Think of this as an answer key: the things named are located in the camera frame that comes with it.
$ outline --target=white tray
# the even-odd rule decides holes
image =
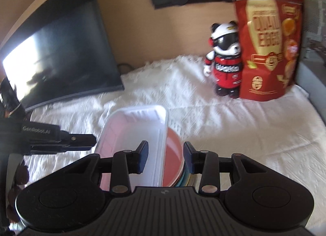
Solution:
[[[112,157],[117,151],[136,150],[141,141],[148,141],[148,159],[141,174],[130,174],[131,189],[135,186],[162,186],[168,114],[164,107],[135,106],[112,113],[99,138],[95,153]],[[109,190],[110,174],[103,174],[101,188]]]

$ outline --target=panda figure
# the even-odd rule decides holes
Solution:
[[[216,78],[216,94],[238,98],[241,83],[241,49],[238,39],[237,23],[213,24],[209,39],[213,51],[206,55],[204,75]]]

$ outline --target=screw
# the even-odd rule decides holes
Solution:
[[[112,188],[112,192],[116,194],[122,194],[128,191],[128,187],[126,186],[115,186]]]
[[[207,184],[205,186],[202,187],[202,191],[204,193],[208,193],[208,194],[212,194],[217,192],[218,188],[216,186],[213,186],[211,184]]]

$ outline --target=white blanket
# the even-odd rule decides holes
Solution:
[[[123,92],[104,93],[36,109],[32,120],[58,124],[72,133],[101,134],[107,117],[134,105],[160,104],[169,127],[197,150],[222,157],[243,153],[309,189],[315,209],[308,228],[326,221],[326,128],[307,99],[293,86],[268,102],[217,97],[203,75],[203,62],[191,56],[154,62],[122,76]],[[88,152],[27,157],[34,182]],[[229,186],[222,174],[222,189]]]

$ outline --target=wooden wall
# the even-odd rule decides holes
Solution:
[[[0,0],[0,43],[44,1]],[[154,10],[150,0],[98,2],[116,61],[136,67],[180,54],[204,55],[210,50],[207,40],[211,24],[235,19],[231,3]]]

